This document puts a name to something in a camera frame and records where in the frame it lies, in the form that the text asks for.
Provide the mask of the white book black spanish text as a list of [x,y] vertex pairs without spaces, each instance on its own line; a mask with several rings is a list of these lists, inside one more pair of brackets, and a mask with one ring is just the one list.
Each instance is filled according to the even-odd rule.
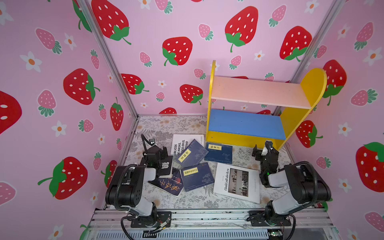
[[174,134],[171,146],[171,155],[179,155],[193,140],[196,140],[201,145],[205,144],[204,135]]

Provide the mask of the white Chokladfabriken photo book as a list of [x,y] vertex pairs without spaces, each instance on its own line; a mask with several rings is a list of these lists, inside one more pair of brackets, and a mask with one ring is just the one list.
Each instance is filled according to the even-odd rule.
[[218,163],[214,193],[251,203],[260,203],[260,172],[258,170]]

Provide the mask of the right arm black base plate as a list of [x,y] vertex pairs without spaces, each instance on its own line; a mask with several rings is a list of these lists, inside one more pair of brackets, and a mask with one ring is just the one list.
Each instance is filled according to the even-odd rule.
[[266,213],[266,211],[249,211],[246,218],[253,227],[290,227],[292,225],[289,215]]

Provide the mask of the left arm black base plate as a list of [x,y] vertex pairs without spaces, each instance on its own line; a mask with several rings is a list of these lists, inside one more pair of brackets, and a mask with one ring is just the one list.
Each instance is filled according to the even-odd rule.
[[160,211],[147,217],[137,217],[131,221],[131,228],[157,228],[170,227],[172,212]]

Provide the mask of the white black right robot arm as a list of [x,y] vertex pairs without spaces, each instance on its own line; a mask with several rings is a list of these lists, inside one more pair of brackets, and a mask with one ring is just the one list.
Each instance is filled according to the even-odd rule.
[[266,141],[262,150],[254,147],[252,156],[260,161],[260,181],[266,188],[289,187],[289,192],[279,199],[269,201],[264,212],[250,211],[247,218],[253,226],[270,226],[288,222],[293,213],[331,199],[331,190],[312,164],[307,161],[285,165],[278,170],[279,152],[271,141]]

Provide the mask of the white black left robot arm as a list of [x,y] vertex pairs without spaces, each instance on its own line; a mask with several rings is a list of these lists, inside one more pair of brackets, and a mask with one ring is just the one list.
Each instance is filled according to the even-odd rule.
[[168,178],[172,173],[172,157],[166,147],[154,145],[144,151],[139,165],[117,167],[105,195],[106,204],[127,211],[146,225],[157,221],[157,207],[143,194],[145,182]]

